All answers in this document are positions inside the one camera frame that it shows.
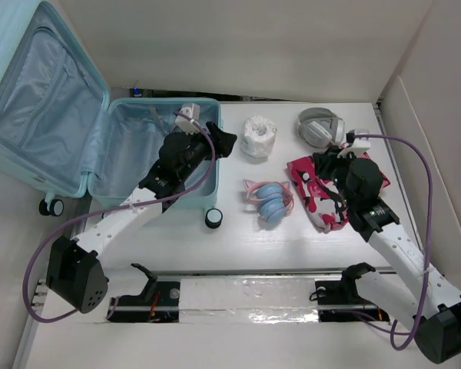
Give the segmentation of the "pink camouflage garment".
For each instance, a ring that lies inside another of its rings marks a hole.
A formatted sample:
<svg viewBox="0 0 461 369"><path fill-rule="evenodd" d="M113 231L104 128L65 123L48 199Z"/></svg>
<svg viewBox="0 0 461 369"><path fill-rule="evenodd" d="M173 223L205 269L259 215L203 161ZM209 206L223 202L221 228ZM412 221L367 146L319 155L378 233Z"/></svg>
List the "pink camouflage garment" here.
<svg viewBox="0 0 461 369"><path fill-rule="evenodd" d="M333 146L326 151L335 151L339 154L340 148ZM370 159L367 154L363 154L359 158ZM287 170L310 219L326 233L341 229L346 224L351 224L363 240L368 241L373 232L381 232L384 226L400 222L394 211L380 196L366 208L348 208L337 190L336 181L322 180L316 176L313 155L289 162ZM383 173L382 175L383 185L381 189L390 184L387 177Z"/></svg>

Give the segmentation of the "white grey headphones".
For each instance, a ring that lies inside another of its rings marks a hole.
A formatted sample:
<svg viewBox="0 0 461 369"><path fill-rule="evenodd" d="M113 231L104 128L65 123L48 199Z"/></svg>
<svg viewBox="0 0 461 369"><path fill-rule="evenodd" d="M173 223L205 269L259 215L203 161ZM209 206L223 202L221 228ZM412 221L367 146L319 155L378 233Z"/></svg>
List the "white grey headphones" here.
<svg viewBox="0 0 461 369"><path fill-rule="evenodd" d="M297 133L315 148L341 145L345 137L345 122L327 108L308 108L297 117Z"/></svg>

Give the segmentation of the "pink blue cat-ear headphones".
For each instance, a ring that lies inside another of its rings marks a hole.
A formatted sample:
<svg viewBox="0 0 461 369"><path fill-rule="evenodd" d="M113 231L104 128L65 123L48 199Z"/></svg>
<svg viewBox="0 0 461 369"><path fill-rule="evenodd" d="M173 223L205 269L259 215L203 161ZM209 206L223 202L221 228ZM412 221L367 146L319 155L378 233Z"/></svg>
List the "pink blue cat-ear headphones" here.
<svg viewBox="0 0 461 369"><path fill-rule="evenodd" d="M290 181L243 180L245 201L256 208L257 218L265 228L275 228L295 206Z"/></svg>

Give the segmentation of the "light blue hard-shell suitcase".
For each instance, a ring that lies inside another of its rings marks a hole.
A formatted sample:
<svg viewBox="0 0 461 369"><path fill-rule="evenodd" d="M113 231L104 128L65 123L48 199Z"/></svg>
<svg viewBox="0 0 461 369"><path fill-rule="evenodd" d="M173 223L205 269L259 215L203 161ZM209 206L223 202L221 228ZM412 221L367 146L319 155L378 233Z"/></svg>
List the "light blue hard-shell suitcase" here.
<svg viewBox="0 0 461 369"><path fill-rule="evenodd" d="M182 108L202 125L222 122L210 98L112 99L50 2L0 2L0 171L44 193L42 214L86 194L118 206L177 132Z"/></svg>

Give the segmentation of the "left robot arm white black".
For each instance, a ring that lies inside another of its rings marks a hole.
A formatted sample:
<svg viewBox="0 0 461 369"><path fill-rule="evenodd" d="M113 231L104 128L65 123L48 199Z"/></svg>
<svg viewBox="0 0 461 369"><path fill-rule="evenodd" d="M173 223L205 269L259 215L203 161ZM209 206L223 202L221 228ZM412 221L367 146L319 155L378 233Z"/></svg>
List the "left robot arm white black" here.
<svg viewBox="0 0 461 369"><path fill-rule="evenodd" d="M159 217L182 195L185 182L203 161L214 163L228 157L237 136L209 121L197 134L170 133L159 149L158 159L128 198L89 230L51 246L47 286L76 311L94 310L108 292L100 256L122 244L149 221Z"/></svg>

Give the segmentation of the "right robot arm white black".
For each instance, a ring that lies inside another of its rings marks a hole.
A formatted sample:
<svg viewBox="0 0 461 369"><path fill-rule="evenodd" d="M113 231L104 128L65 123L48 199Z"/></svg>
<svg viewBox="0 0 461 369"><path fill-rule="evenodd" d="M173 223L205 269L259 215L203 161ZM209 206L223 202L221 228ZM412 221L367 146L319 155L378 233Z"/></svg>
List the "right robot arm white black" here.
<svg viewBox="0 0 461 369"><path fill-rule="evenodd" d="M367 300L414 331L422 354L441 364L461 353L461 291L425 262L426 254L409 239L395 212L380 197L377 164L340 148L313 154L318 178L331 180L347 206L352 228L381 254L406 285L391 284L374 267L359 263L345 269L339 283L343 299Z"/></svg>

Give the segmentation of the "metal base rail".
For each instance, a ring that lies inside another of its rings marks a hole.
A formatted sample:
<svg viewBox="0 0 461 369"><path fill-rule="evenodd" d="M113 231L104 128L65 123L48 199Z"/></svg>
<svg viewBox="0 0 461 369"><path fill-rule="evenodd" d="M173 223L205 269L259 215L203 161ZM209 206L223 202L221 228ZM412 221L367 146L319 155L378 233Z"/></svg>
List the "metal base rail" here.
<svg viewBox="0 0 461 369"><path fill-rule="evenodd" d="M135 268L111 270L104 298L88 299L93 311L70 322L181 324L314 324L351 322L358 314L387 322L389 316L365 300L336 291L339 274L161 273L148 284Z"/></svg>

